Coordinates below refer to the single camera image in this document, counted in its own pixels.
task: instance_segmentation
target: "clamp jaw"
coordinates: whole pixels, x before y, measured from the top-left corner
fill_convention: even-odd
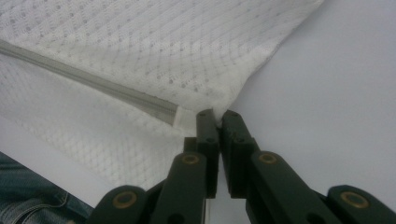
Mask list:
[[[361,189],[333,187],[327,197],[314,192],[279,155],[260,151],[239,114],[227,111],[218,129],[212,110],[197,115],[197,137],[185,139],[163,182],[148,191],[111,190],[87,223],[205,223],[205,199],[216,196],[220,152],[231,197],[247,199],[251,223],[396,223],[393,211]]]

